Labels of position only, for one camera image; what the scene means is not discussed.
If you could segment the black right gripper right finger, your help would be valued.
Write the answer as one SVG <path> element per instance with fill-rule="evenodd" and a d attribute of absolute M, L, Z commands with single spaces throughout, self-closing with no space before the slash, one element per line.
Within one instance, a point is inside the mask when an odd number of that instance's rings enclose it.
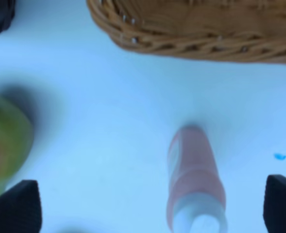
<path fill-rule="evenodd" d="M 268 175 L 263 219 L 269 233 L 286 233 L 286 177 Z"/>

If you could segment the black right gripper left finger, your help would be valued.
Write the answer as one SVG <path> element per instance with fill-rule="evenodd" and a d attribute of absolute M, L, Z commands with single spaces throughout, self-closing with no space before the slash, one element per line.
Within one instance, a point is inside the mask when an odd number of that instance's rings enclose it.
<path fill-rule="evenodd" d="M 22 180 L 0 195 L 0 233 L 39 233 L 42 207 L 38 182 Z"/>

